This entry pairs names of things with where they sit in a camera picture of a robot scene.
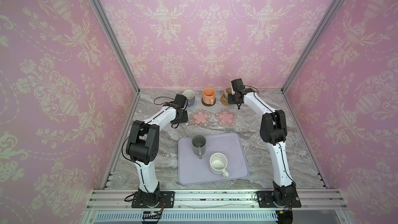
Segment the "yellow beige mug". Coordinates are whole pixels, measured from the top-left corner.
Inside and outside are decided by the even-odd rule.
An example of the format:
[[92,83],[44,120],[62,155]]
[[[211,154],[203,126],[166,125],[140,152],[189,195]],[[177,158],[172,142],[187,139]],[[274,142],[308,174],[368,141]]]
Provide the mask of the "yellow beige mug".
[[232,88],[231,87],[225,89],[224,92],[223,92],[223,97],[224,97],[224,99],[226,101],[228,100],[229,94],[232,94]]

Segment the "woven rattan round coaster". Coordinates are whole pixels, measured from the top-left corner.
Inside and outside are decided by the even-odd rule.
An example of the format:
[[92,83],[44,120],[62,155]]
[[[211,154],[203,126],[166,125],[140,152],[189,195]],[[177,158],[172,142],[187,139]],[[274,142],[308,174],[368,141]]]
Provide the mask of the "woven rattan round coaster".
[[225,100],[224,96],[221,97],[221,103],[225,106],[230,106],[230,104]]

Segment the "blue woven round coaster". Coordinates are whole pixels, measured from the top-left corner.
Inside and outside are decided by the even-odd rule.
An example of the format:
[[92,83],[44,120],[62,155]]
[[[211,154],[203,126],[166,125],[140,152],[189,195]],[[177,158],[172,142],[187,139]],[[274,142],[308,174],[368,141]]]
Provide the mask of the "blue woven round coaster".
[[194,108],[194,107],[196,107],[196,106],[197,106],[197,103],[195,103],[195,104],[193,104],[193,105],[188,105],[187,108],[188,108],[188,109],[191,109],[191,108]]

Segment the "pink flower silicone coaster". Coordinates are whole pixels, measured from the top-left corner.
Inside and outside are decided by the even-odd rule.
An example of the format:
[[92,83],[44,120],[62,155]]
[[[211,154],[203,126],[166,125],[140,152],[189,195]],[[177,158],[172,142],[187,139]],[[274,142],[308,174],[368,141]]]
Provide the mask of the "pink flower silicone coaster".
[[227,109],[222,109],[219,113],[216,113],[216,119],[219,125],[232,127],[236,125],[237,114]]

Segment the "orange mug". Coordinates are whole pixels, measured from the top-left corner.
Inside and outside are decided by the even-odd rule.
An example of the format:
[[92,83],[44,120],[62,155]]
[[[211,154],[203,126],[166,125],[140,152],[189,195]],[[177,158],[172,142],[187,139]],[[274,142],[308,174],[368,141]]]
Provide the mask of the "orange mug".
[[203,103],[210,106],[214,105],[216,100],[215,90],[213,88],[205,88],[202,93],[203,93],[202,97]]

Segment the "grey green mug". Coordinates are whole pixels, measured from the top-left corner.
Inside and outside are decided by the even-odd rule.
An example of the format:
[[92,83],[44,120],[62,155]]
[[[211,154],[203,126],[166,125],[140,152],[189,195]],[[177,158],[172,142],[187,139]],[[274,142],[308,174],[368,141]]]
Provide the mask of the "grey green mug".
[[206,151],[206,138],[202,135],[196,135],[193,137],[191,143],[193,153],[198,156],[199,159],[202,159]]

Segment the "white cream mug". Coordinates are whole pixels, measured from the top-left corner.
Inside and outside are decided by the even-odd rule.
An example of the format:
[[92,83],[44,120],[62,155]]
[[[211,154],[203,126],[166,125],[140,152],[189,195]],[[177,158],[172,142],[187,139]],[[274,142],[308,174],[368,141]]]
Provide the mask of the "white cream mug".
[[230,174],[227,171],[228,159],[222,153],[214,153],[209,159],[209,168],[215,175],[222,175],[224,178],[229,178]]

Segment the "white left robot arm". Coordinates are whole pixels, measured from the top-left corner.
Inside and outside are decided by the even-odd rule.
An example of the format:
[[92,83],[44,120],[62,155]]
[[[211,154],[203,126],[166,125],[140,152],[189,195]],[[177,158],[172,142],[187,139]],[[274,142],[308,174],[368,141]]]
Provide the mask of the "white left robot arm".
[[125,153],[137,168],[140,181],[135,193],[137,204],[155,207],[161,201],[160,183],[154,167],[154,160],[159,152],[160,131],[168,124],[176,127],[187,121],[188,113],[184,105],[165,103],[153,116],[132,123]]

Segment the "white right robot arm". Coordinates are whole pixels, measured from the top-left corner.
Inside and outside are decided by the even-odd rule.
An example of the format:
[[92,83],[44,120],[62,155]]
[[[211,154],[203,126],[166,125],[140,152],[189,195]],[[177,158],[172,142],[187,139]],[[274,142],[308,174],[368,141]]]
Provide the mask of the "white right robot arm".
[[285,112],[265,103],[251,88],[233,89],[228,103],[238,107],[246,104],[261,117],[260,137],[267,144],[273,166],[274,203],[281,207],[301,207],[287,160]]

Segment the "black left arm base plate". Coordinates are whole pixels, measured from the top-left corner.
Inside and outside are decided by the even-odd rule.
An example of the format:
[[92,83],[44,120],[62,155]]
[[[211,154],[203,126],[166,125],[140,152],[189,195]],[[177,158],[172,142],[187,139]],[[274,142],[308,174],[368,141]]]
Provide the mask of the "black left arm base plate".
[[132,200],[132,208],[173,208],[175,192],[160,191],[146,193],[137,191]]

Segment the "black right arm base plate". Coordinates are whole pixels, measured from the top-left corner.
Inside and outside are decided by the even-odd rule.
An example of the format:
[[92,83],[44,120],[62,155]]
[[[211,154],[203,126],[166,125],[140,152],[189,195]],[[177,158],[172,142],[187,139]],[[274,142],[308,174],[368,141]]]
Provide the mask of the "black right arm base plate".
[[257,191],[254,200],[259,204],[260,208],[301,208],[299,196],[275,191]]

